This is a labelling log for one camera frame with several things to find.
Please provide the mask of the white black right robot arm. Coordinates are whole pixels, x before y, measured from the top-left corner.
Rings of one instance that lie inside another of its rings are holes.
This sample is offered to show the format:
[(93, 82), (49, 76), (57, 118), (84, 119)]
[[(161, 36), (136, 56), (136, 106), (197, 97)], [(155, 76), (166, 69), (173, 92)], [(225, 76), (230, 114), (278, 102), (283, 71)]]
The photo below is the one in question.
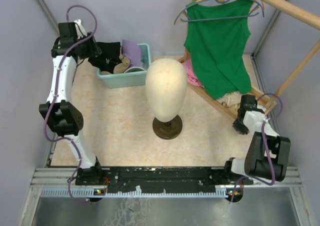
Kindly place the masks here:
[(237, 117), (232, 127), (241, 135), (252, 133), (245, 158), (230, 158), (225, 162), (223, 178), (235, 184), (241, 177), (262, 181), (267, 185), (285, 179), (291, 141), (280, 136), (270, 125), (263, 106), (254, 95), (241, 96)]

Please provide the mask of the beige cap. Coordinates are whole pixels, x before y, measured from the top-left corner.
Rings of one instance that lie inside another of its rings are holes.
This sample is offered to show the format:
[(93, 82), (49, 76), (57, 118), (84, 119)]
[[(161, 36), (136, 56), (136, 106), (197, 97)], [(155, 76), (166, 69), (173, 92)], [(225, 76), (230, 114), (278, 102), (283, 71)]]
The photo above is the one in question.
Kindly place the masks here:
[(131, 60), (129, 58), (123, 56), (122, 54), (119, 55), (119, 59), (120, 59), (120, 63), (117, 64), (113, 69), (114, 74), (124, 73), (131, 65)]

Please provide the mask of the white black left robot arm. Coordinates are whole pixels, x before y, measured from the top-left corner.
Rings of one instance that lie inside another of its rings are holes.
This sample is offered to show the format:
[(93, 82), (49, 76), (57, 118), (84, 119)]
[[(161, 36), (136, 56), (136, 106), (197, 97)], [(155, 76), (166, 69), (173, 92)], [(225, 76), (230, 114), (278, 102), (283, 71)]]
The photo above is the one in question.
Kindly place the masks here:
[(58, 24), (59, 37), (52, 50), (53, 75), (50, 92), (45, 103), (39, 105), (45, 128), (56, 133), (67, 143), (78, 166), (72, 178), (77, 185), (97, 185), (104, 172), (97, 156), (87, 144), (83, 114), (72, 104), (72, 87), (81, 60), (100, 54), (95, 38), (86, 32), (81, 20)]

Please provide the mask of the purple cap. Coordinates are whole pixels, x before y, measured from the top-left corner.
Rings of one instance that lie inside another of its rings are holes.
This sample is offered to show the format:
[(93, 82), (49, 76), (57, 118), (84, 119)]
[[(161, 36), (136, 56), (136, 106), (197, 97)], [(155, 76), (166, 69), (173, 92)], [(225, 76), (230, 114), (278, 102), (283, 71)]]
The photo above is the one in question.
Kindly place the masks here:
[(130, 60), (130, 68), (140, 67), (144, 65), (141, 61), (142, 52), (138, 44), (134, 41), (123, 39), (122, 40), (122, 55)]

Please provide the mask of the black cap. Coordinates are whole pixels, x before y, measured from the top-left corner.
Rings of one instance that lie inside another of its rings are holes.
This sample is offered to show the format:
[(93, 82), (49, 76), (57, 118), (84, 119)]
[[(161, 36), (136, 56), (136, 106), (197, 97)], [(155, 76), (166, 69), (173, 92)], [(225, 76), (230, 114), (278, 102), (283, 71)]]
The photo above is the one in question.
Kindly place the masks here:
[(97, 42), (97, 46), (101, 50), (98, 56), (88, 58), (88, 62), (98, 68), (101, 72), (114, 73), (114, 68), (122, 61), (120, 60), (120, 42)]

